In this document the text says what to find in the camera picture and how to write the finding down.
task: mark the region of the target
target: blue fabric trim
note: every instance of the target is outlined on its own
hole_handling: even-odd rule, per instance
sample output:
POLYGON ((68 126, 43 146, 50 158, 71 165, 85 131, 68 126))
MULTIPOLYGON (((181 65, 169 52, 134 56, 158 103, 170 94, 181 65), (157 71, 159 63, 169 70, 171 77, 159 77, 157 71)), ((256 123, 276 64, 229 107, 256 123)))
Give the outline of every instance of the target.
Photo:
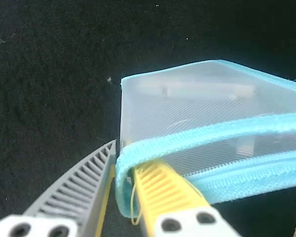
POLYGON ((277 77, 277 76, 274 76, 274 75, 271 75, 268 73, 264 73, 264 72, 261 72, 261 71, 258 71, 258 70, 252 69, 252 68, 248 68, 248 67, 236 64, 236 63, 232 63, 229 61, 225 61, 225 60, 206 60, 206 61, 202 61, 202 62, 189 63, 189 64, 185 64, 185 65, 181 65, 181 66, 177 66, 177 67, 173 67, 173 68, 167 68, 167 69, 163 69, 163 70, 159 70, 159 71, 128 76, 128 77, 122 78, 121 87, 123 88, 124 81, 131 79, 131 78, 149 76, 149 75, 158 74, 158 73, 164 73, 164 72, 172 71, 175 69, 185 68, 185 67, 189 67, 189 66, 193 66, 193 65, 197 65, 197 64, 202 64, 202 63, 209 63, 209 62, 219 63, 222 65, 228 66, 230 68, 236 69, 238 71, 241 71, 243 73, 251 74, 251 75, 261 78, 267 82, 270 82, 270 83, 273 83, 273 84, 276 84, 279 86, 287 87, 289 89, 293 89, 296 91, 296 82, 295 81, 280 78, 280 77, 277 77))
POLYGON ((213 204, 296 186, 296 151, 227 164, 186 177, 213 204))
POLYGON ((276 84, 276 85, 296 91, 296 82, 295 81, 280 78, 278 76, 264 73, 264 72, 261 72, 261 71, 258 71, 258 70, 252 69, 252 68, 248 68, 248 67, 236 64, 236 63, 228 62, 225 60, 215 60, 215 62, 225 65, 225 66, 228 66, 230 68, 236 69, 236 70, 241 71, 243 73, 251 74, 251 75, 261 78, 269 83, 276 84))
POLYGON ((130 78, 149 76, 149 75, 153 75, 153 74, 157 74, 157 73, 164 73, 164 72, 172 71, 172 70, 179 69, 179 68, 185 68, 185 67, 189 67, 189 66, 193 66, 193 65, 197 65, 197 64, 209 63, 209 62, 215 62, 215 61, 216 60, 206 60, 206 61, 202 61, 202 62, 184 64, 184 65, 176 66, 176 67, 173 67, 173 68, 162 69, 162 70, 159 70, 159 71, 154 71, 154 72, 149 72, 149 73, 135 74, 135 75, 131 75, 131 76, 122 78, 120 84, 121 84, 121 86, 123 88, 123 82, 130 79, 130 78))
POLYGON ((130 217, 131 186, 126 176, 137 164, 232 137, 285 132, 296 132, 296 113, 228 121, 130 144, 116 162, 115 194, 119 211, 130 217))

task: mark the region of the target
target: black background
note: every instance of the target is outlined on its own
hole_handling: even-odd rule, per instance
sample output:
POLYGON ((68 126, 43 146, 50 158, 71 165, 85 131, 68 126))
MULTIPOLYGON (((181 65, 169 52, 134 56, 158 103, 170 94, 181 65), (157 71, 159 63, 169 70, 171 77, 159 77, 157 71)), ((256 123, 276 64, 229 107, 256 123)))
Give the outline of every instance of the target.
MULTIPOLYGON (((208 59, 296 80, 296 0, 0 0, 0 218, 118 137, 121 77, 208 59)), ((296 188, 217 207, 291 236, 296 188)), ((108 211, 104 236, 139 235, 108 211)))

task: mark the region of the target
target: thin wire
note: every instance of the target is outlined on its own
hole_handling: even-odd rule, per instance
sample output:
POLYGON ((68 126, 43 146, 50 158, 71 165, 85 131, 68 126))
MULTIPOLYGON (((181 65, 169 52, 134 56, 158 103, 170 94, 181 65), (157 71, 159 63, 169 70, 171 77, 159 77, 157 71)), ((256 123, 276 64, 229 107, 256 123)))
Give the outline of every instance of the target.
POLYGON ((130 197, 130 220, 132 222, 132 225, 136 226, 139 224, 140 222, 140 219, 142 217, 142 209, 140 210, 139 212, 139 215, 137 217, 137 220, 135 221, 134 220, 134 196, 135 196, 135 190, 136 190, 136 182, 134 183, 134 186, 133 186, 133 190, 132 190, 132 195, 130 197))

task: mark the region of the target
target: zipper tape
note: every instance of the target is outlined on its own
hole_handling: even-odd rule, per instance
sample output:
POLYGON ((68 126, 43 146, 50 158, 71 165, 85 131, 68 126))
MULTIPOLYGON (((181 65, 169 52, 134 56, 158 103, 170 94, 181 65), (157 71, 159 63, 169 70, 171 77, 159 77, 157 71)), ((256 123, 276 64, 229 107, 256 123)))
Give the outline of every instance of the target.
MULTIPOLYGON (((122 150, 116 162, 115 195, 119 211, 123 216, 130 217, 132 187, 126 178, 127 172, 137 164, 233 137, 288 132, 296 132, 296 113, 227 121, 132 143, 122 150)), ((191 183, 198 188, 196 180, 192 179, 191 183)))
POLYGON ((296 151, 250 158, 186 177, 213 204, 296 186, 296 151))

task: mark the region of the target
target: screw hole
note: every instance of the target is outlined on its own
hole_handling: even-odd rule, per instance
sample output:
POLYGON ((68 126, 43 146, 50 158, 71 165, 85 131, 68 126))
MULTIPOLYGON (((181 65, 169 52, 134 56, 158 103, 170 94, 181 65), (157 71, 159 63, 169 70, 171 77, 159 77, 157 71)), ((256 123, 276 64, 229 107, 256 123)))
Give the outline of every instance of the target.
POLYGON ((49 234, 48 237, 67 237, 69 229, 66 226, 57 226, 49 234))
POLYGON ((174 219, 166 219, 162 222, 162 229, 166 232, 174 232, 181 229, 181 224, 174 219))
POLYGON ((14 227, 10 237, 24 237, 30 232, 31 226, 27 223, 22 223, 14 227))
POLYGON ((215 218, 207 212, 198 213, 196 219, 200 224, 212 224, 216 222, 215 218))

